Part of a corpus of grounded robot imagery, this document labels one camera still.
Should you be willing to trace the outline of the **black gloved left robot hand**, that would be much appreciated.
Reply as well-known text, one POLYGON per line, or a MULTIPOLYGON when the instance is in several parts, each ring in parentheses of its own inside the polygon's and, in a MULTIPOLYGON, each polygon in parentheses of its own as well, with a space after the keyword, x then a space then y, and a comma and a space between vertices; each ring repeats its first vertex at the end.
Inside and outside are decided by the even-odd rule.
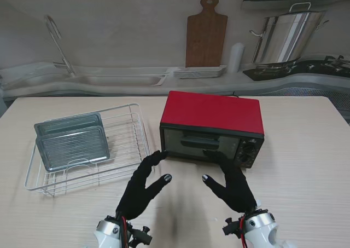
POLYGON ((166 159, 166 157, 167 151, 155 151, 142 160, 128 181, 124 194, 116 208, 115 217, 117 219, 133 220, 137 218, 147 208, 151 200, 161 192, 164 186, 171 182, 172 176, 165 174, 150 186, 146 186, 146 181, 152 168, 166 159))

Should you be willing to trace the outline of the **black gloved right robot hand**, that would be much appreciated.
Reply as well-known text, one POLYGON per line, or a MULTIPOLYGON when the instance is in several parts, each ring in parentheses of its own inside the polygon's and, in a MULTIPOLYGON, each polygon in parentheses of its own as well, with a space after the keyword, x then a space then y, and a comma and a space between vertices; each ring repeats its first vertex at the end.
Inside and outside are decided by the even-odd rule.
POLYGON ((242 170, 222 152, 204 150, 203 153, 209 160, 220 166, 225 177, 223 186, 204 174, 202 175, 204 184, 232 210, 245 214, 255 211, 256 200, 242 170))

